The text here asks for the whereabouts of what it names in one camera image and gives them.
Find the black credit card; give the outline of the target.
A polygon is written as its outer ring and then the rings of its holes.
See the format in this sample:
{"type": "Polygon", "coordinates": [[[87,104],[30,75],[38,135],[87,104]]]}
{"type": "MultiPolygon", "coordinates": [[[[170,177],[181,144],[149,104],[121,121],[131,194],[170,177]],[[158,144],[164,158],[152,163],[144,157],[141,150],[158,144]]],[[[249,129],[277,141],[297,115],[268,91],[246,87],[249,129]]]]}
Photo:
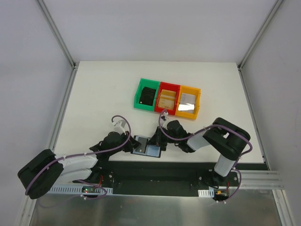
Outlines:
{"type": "Polygon", "coordinates": [[[148,142],[148,138],[145,137],[138,137],[137,140],[141,145],[136,149],[139,153],[146,153],[146,146],[148,142]]]}

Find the gold cards in red bin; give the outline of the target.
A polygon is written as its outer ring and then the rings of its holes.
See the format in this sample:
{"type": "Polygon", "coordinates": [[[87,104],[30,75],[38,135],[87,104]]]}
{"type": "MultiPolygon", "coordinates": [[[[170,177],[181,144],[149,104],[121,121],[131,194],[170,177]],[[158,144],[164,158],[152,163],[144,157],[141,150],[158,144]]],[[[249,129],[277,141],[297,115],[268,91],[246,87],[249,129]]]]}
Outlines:
{"type": "Polygon", "coordinates": [[[176,92],[162,89],[158,98],[157,106],[164,109],[173,110],[176,98],[176,92]]]}

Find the yellow plastic bin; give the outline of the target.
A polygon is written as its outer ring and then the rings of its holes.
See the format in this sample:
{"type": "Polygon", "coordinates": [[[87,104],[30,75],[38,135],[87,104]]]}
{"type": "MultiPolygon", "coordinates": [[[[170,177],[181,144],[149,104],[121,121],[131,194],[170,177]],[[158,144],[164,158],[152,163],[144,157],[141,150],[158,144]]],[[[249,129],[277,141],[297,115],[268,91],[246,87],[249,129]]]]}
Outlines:
{"type": "Polygon", "coordinates": [[[175,116],[196,120],[200,108],[201,89],[180,86],[175,116]]]}

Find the left aluminium table rail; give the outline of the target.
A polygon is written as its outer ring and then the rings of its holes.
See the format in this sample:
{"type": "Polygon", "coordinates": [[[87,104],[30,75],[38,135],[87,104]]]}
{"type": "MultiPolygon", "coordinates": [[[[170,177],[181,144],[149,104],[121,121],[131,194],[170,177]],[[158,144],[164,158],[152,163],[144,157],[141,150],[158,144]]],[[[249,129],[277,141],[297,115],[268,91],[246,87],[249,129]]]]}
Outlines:
{"type": "Polygon", "coordinates": [[[48,144],[46,146],[46,149],[50,149],[52,152],[55,150],[55,146],[56,146],[56,143],[58,140],[60,129],[61,129],[61,126],[63,123],[65,111],[66,111],[66,108],[67,108],[67,105],[68,105],[68,102],[70,99],[72,87],[73,87],[73,84],[74,84],[74,81],[76,78],[76,74],[78,71],[78,66],[79,66],[79,64],[75,64],[74,68],[71,71],[67,85],[65,87],[63,98],[62,98],[60,106],[59,106],[58,114],[55,118],[54,125],[52,127],[50,137],[48,139],[48,144]]]}

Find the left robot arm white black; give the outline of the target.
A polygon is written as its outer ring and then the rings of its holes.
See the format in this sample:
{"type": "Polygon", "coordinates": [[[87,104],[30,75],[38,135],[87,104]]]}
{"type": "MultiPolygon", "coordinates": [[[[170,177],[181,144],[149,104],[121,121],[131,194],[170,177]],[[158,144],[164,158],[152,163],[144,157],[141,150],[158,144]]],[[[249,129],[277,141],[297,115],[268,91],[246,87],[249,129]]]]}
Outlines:
{"type": "Polygon", "coordinates": [[[132,152],[141,145],[129,132],[110,132],[85,153],[58,156],[50,149],[43,150],[17,173],[25,194],[31,199],[45,195],[54,184],[86,180],[95,183],[99,171],[94,167],[120,152],[132,152]]]}

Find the black leather card holder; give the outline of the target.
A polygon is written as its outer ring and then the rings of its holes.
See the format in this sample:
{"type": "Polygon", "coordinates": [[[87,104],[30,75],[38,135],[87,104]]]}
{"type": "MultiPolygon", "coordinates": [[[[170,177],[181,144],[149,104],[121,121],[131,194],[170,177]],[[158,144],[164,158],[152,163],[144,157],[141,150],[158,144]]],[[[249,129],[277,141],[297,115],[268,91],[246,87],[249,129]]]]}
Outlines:
{"type": "MultiPolygon", "coordinates": [[[[134,139],[137,141],[139,136],[134,136],[134,139]]],[[[149,145],[147,144],[146,146],[146,153],[139,153],[135,150],[132,151],[131,154],[136,154],[136,155],[141,155],[141,156],[148,156],[148,157],[155,157],[155,158],[160,158],[161,156],[161,151],[160,148],[154,145],[149,145]]]]}

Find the aluminium table rail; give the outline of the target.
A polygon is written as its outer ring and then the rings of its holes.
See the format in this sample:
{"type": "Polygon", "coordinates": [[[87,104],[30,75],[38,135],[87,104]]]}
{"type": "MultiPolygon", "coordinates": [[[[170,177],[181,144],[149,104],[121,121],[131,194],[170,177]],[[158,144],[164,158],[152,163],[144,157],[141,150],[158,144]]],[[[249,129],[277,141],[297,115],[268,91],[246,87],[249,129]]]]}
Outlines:
{"type": "Polygon", "coordinates": [[[76,74],[78,71],[78,66],[79,66],[79,64],[75,64],[74,68],[71,71],[67,85],[65,87],[63,98],[62,98],[60,106],[59,106],[58,114],[55,118],[54,125],[52,127],[50,137],[48,139],[48,144],[46,146],[46,149],[50,149],[52,152],[55,150],[55,146],[56,146],[56,143],[58,140],[60,129],[61,129],[61,126],[63,123],[65,111],[66,111],[66,108],[67,108],[67,105],[68,105],[68,102],[70,99],[72,87],[73,87],[73,84],[74,84],[74,81],[76,78],[76,74]]]}
{"type": "Polygon", "coordinates": [[[243,74],[242,74],[242,71],[241,71],[240,68],[238,68],[238,73],[239,73],[241,83],[242,83],[242,86],[243,86],[243,89],[244,89],[244,93],[245,93],[245,96],[246,96],[247,104],[248,104],[249,111],[250,111],[250,114],[251,114],[254,130],[255,130],[257,140],[258,140],[258,144],[259,144],[259,147],[260,147],[262,158],[264,160],[264,163],[267,165],[268,169],[270,169],[269,162],[267,160],[267,156],[266,156],[266,153],[265,153],[265,150],[264,150],[264,147],[263,147],[262,139],[261,139],[261,136],[260,136],[260,133],[259,133],[259,130],[258,130],[258,125],[257,125],[256,119],[255,119],[251,99],[250,99],[250,96],[249,96],[249,93],[248,93],[248,90],[247,90],[247,86],[246,86],[246,83],[245,83],[245,80],[244,80],[244,77],[243,77],[243,74]]]}

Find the white cards in yellow bin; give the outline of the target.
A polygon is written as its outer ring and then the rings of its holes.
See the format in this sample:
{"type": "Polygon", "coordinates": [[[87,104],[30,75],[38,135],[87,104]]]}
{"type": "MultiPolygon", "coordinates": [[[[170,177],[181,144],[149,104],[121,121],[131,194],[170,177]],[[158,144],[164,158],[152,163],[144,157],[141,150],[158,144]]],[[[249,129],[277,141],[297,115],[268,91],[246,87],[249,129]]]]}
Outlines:
{"type": "Polygon", "coordinates": [[[192,94],[182,93],[178,105],[178,111],[186,113],[194,113],[196,96],[192,94]]]}

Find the green plastic bin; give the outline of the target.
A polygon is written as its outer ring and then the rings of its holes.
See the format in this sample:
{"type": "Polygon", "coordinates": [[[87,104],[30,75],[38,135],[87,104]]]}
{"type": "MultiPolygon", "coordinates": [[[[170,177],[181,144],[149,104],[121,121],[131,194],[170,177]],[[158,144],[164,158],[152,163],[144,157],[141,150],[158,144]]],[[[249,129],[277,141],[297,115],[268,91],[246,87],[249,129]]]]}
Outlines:
{"type": "Polygon", "coordinates": [[[141,78],[134,97],[134,108],[153,112],[159,86],[160,81],[141,78]]]}

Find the red plastic bin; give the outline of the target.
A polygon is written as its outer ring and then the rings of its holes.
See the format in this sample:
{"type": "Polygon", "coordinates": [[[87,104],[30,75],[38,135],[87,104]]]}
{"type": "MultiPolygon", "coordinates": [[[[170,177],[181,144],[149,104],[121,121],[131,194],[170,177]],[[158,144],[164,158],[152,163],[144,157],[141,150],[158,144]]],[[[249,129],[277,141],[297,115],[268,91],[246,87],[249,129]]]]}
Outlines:
{"type": "Polygon", "coordinates": [[[169,115],[175,115],[180,93],[180,85],[161,82],[155,102],[155,112],[167,110],[169,115]]]}

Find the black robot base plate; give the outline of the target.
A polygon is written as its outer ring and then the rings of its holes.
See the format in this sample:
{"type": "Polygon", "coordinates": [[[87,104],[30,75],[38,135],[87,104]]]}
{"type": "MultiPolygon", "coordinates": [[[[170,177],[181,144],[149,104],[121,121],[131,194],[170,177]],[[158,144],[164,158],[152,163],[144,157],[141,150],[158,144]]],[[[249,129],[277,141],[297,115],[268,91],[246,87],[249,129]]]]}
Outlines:
{"type": "Polygon", "coordinates": [[[107,161],[85,180],[113,194],[196,197],[212,182],[213,162],[107,161]]]}

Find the left aluminium frame post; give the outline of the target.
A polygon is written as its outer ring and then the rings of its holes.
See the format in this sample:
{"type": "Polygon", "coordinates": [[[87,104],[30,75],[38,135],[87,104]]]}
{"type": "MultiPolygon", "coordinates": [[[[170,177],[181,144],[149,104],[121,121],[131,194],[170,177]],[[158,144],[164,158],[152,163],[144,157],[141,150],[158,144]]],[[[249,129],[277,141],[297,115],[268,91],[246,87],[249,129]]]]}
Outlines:
{"type": "Polygon", "coordinates": [[[56,39],[60,49],[62,50],[65,58],[68,61],[69,65],[71,66],[72,69],[74,69],[76,67],[76,61],[71,56],[71,53],[68,50],[68,47],[67,47],[65,41],[63,40],[63,37],[61,36],[61,33],[52,17],[47,5],[45,4],[45,1],[44,0],[36,0],[36,3],[38,4],[54,38],[56,39]]]}

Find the right aluminium frame post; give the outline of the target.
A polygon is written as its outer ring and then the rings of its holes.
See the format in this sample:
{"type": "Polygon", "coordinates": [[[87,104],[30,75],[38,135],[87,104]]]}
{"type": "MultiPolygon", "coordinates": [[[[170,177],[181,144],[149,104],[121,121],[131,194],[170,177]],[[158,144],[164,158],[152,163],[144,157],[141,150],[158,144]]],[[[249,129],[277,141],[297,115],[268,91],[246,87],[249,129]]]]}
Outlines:
{"type": "Polygon", "coordinates": [[[244,54],[242,60],[238,64],[238,70],[241,71],[243,67],[245,66],[247,60],[249,59],[250,55],[253,53],[257,45],[259,44],[261,38],[264,36],[266,30],[268,29],[269,25],[271,24],[272,20],[276,16],[277,12],[283,5],[285,0],[276,0],[270,9],[268,15],[264,19],[262,25],[260,26],[258,32],[256,33],[255,37],[253,38],[250,46],[248,47],[246,53],[244,54]]]}

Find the black cards in green bin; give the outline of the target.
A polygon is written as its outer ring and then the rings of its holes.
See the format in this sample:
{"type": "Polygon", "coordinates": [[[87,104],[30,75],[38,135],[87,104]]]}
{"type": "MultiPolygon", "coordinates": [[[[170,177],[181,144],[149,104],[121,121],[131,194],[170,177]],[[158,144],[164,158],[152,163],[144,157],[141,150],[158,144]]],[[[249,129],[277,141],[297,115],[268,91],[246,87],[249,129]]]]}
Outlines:
{"type": "Polygon", "coordinates": [[[139,103],[142,105],[152,106],[155,99],[156,89],[144,87],[141,91],[139,103]]]}

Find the aluminium frame post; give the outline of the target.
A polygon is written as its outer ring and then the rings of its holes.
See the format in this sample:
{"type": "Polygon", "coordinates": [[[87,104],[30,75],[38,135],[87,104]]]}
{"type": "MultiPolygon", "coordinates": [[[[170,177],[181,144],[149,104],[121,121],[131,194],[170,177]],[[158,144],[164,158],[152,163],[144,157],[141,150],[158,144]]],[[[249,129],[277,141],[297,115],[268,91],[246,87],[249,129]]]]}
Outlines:
{"type": "Polygon", "coordinates": [[[36,0],[36,3],[38,4],[54,38],[56,39],[60,49],[62,50],[65,58],[68,61],[69,65],[71,66],[72,69],[74,69],[76,67],[76,61],[71,56],[71,53],[68,50],[68,47],[67,47],[65,41],[63,40],[63,37],[61,36],[61,33],[52,17],[47,5],[45,4],[45,1],[44,0],[36,0]]]}
{"type": "Polygon", "coordinates": [[[246,53],[244,54],[242,60],[238,64],[238,70],[241,71],[243,67],[245,66],[247,60],[249,59],[250,55],[253,53],[257,45],[259,44],[261,38],[264,36],[266,30],[268,29],[269,25],[271,24],[272,20],[276,16],[277,12],[283,5],[285,0],[276,0],[270,9],[268,15],[264,19],[262,25],[260,26],[258,32],[256,33],[255,37],[253,38],[250,46],[248,47],[246,53]]]}

